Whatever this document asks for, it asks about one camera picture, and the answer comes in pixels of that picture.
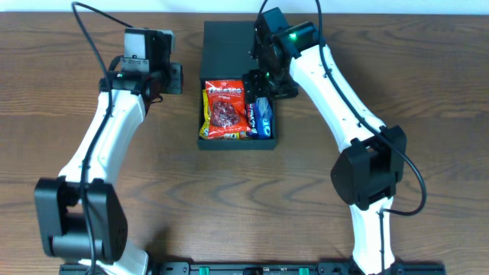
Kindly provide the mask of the Dairy Milk chocolate bar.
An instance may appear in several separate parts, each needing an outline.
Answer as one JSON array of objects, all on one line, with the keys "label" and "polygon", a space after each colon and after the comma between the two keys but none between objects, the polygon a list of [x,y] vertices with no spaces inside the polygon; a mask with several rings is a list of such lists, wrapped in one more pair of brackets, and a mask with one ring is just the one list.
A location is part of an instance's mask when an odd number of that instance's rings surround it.
[{"label": "Dairy Milk chocolate bar", "polygon": [[254,108],[252,104],[246,105],[246,115],[248,119],[248,124],[250,125],[250,131],[247,133],[247,136],[256,139],[258,137],[258,132],[254,117]]}]

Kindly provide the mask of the blue Oreo pack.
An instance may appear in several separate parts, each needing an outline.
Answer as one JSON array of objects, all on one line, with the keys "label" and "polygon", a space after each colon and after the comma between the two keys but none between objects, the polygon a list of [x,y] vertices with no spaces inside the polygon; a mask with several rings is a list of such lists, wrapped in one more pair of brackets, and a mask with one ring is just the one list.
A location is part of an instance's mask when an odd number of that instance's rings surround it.
[{"label": "blue Oreo pack", "polygon": [[258,98],[255,102],[255,114],[259,139],[268,139],[272,134],[271,119],[273,111],[266,97]]}]

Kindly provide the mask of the red snack bag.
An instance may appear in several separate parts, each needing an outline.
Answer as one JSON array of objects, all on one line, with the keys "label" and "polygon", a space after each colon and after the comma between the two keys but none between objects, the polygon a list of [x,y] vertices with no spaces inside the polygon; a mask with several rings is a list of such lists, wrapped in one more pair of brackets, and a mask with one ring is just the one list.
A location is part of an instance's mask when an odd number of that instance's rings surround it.
[{"label": "red snack bag", "polygon": [[223,138],[226,134],[250,131],[243,82],[236,79],[209,80],[205,85],[209,117],[207,138]]}]

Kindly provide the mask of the dark green box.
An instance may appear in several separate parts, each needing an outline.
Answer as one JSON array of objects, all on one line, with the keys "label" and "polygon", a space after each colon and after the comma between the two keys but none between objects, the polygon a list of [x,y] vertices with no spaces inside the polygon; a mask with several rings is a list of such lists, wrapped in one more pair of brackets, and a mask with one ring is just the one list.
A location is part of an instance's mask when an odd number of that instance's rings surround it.
[{"label": "dark green box", "polygon": [[[251,58],[254,37],[252,21],[205,21],[202,60],[199,73],[200,90],[208,80],[238,79],[257,69]],[[270,122],[271,137],[250,140],[206,140],[197,138],[200,150],[273,150],[277,146],[276,120]]]}]

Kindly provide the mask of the yellow snack bag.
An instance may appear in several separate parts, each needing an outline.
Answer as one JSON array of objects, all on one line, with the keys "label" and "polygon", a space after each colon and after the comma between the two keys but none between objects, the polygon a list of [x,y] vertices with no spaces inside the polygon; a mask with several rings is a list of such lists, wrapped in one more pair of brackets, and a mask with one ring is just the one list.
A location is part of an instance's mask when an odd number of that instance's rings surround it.
[{"label": "yellow snack bag", "polygon": [[[203,114],[204,114],[204,122],[199,130],[199,136],[205,140],[212,140],[209,137],[209,129],[210,129],[210,110],[209,110],[209,102],[208,96],[205,90],[202,91],[202,106],[203,106]],[[226,139],[226,140],[238,140],[240,138],[240,133],[226,133],[219,134],[215,139]]]}]

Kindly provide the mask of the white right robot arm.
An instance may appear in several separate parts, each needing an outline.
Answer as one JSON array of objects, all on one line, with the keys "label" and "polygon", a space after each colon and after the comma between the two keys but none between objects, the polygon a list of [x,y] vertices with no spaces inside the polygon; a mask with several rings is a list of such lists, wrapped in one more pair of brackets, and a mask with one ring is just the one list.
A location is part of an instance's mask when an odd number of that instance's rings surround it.
[{"label": "white right robot arm", "polygon": [[322,29],[308,21],[288,24],[279,8],[261,11],[253,25],[250,55],[258,68],[244,74],[245,100],[291,99],[303,89],[338,146],[331,171],[338,196],[349,206],[352,258],[364,274],[394,263],[387,210],[393,204],[403,160],[390,143],[406,148],[400,127],[387,128],[359,99],[338,69]]}]

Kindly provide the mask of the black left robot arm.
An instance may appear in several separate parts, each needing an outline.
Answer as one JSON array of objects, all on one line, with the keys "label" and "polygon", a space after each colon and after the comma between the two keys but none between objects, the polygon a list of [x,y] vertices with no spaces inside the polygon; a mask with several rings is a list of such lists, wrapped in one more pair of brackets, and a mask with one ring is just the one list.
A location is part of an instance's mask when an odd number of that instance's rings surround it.
[{"label": "black left robot arm", "polygon": [[183,91],[170,30],[128,27],[124,53],[104,69],[96,113],[77,151],[55,178],[41,178],[34,202],[44,253],[74,260],[68,271],[146,274],[148,253],[128,240],[115,192],[128,146],[152,104]]}]

